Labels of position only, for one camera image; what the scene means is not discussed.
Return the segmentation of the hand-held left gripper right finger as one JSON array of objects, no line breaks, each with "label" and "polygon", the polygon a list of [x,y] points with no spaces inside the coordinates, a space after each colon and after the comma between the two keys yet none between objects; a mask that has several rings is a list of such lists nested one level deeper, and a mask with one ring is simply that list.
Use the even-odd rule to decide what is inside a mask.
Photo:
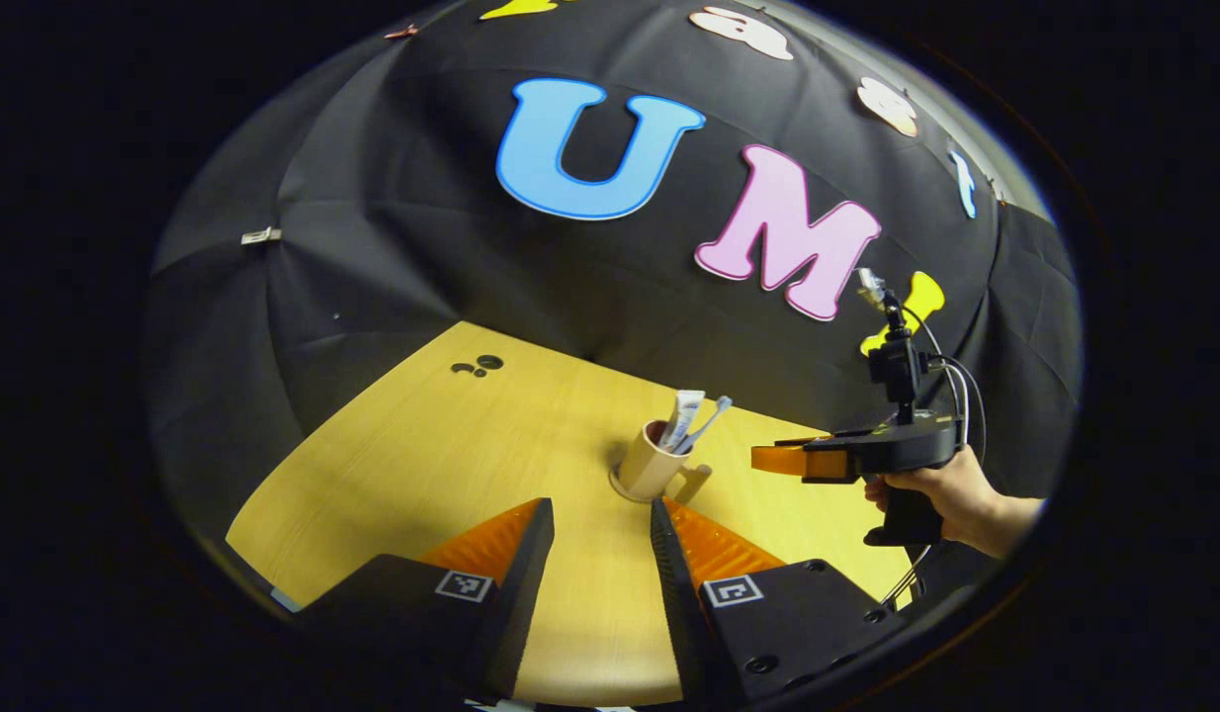
[{"label": "hand-held left gripper right finger", "polygon": [[651,500],[651,546],[687,708],[756,708],[909,625],[826,560],[786,564],[670,497]]}]

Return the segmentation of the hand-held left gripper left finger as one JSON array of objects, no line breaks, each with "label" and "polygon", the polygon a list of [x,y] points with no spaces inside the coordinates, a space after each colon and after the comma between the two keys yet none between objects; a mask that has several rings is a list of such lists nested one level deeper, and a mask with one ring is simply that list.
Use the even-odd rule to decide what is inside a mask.
[{"label": "hand-held left gripper left finger", "polygon": [[509,699],[553,538],[551,500],[534,497],[423,558],[375,556],[294,623],[376,697]]}]

